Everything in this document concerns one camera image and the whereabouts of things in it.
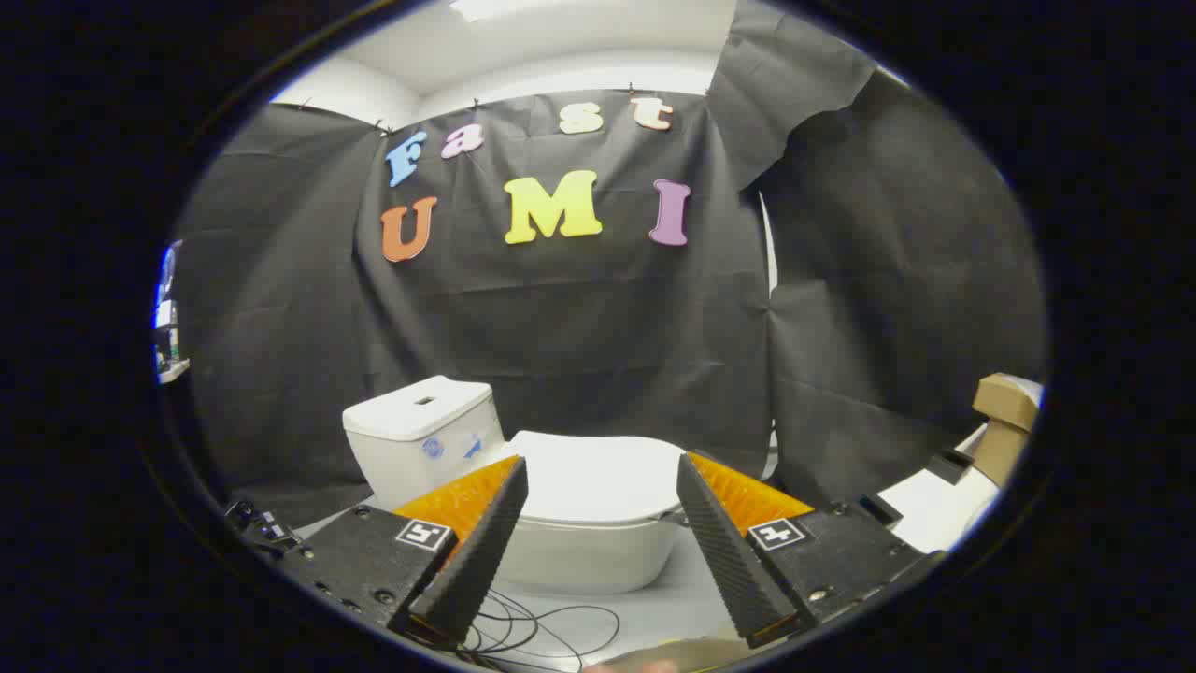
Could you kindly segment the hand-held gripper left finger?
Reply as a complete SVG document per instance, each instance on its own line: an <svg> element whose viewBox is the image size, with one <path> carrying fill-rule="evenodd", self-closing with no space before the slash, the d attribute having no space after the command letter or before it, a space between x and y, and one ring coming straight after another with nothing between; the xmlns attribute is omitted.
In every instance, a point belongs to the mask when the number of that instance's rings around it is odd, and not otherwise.
<svg viewBox="0 0 1196 673"><path fill-rule="evenodd" d="M393 510L350 508L305 539L274 524L269 562L360 623L427 646L460 646L527 492L526 460L505 457Z"/></svg>

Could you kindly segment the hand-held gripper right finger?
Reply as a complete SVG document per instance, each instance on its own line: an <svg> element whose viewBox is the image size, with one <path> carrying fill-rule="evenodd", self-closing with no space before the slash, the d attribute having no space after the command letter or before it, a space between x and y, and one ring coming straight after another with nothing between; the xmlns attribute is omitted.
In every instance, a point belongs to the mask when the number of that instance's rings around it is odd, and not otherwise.
<svg viewBox="0 0 1196 673"><path fill-rule="evenodd" d="M942 559L893 534L893 508L875 495L813 508L690 451L676 465L676 495L736 634L752 649L898 594Z"/></svg>

